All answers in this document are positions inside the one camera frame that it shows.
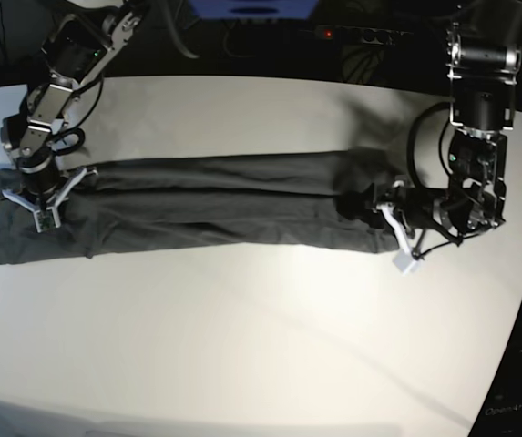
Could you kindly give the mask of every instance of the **folded garment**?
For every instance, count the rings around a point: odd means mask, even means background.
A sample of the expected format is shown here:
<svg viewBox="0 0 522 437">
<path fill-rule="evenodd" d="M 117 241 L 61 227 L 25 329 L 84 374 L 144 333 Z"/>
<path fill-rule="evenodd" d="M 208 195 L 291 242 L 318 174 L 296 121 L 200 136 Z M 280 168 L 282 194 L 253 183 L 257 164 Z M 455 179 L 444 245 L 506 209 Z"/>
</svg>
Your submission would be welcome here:
<svg viewBox="0 0 522 437">
<path fill-rule="evenodd" d="M 0 170 L 0 264 L 232 243 L 304 244 L 378 253 L 397 249 L 367 207 L 394 175 L 350 152 L 172 158 L 93 166 L 38 234 L 32 214 L 1 197 L 19 188 Z"/>
</svg>

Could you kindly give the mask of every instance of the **white table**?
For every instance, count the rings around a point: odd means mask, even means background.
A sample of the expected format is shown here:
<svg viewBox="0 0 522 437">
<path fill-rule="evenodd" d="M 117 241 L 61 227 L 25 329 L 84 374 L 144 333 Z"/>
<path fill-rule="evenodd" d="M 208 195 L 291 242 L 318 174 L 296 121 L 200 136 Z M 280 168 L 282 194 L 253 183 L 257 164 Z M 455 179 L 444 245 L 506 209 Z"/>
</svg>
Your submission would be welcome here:
<svg viewBox="0 0 522 437">
<path fill-rule="evenodd" d="M 0 89 L 0 123 L 24 91 Z M 435 101 L 298 80 L 112 79 L 86 127 L 90 156 L 70 164 L 355 146 L 400 161 Z M 444 120 L 417 146 L 437 184 Z M 406 278 L 394 254 L 245 244 L 0 267 L 0 401 L 70 416 L 70 436 L 467 436 L 522 299 L 522 114 L 506 179 L 504 227 Z M 65 429 L 3 412 L 24 432 Z"/>
</svg>

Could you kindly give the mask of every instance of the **dark gray pants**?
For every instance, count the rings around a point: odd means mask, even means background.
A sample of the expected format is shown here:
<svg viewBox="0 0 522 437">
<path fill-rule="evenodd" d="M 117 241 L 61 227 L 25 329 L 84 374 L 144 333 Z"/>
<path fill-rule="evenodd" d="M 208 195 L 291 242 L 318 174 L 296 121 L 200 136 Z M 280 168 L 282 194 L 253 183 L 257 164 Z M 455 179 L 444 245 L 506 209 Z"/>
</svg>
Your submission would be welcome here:
<svg viewBox="0 0 522 437">
<path fill-rule="evenodd" d="M 392 176 L 349 152 L 142 159 L 96 165 L 38 234 L 31 213 L 0 199 L 0 264 L 230 243 L 385 252 L 392 230 L 364 208 Z M 3 188 L 19 175 L 0 170 Z"/>
</svg>

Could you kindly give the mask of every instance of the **black cloth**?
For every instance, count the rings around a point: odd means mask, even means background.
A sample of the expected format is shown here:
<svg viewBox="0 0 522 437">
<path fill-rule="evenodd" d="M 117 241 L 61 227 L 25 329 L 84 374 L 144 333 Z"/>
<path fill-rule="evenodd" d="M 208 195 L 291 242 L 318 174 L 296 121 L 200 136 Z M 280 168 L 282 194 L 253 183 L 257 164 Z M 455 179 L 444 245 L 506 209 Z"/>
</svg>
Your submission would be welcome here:
<svg viewBox="0 0 522 437">
<path fill-rule="evenodd" d="M 62 208 L 63 225 L 36 232 L 30 212 L 2 199 L 18 188 L 0 170 L 0 264 L 110 252 L 230 243 L 397 249 L 379 214 L 364 208 L 392 182 L 349 152 L 118 161 L 94 166 Z"/>
</svg>

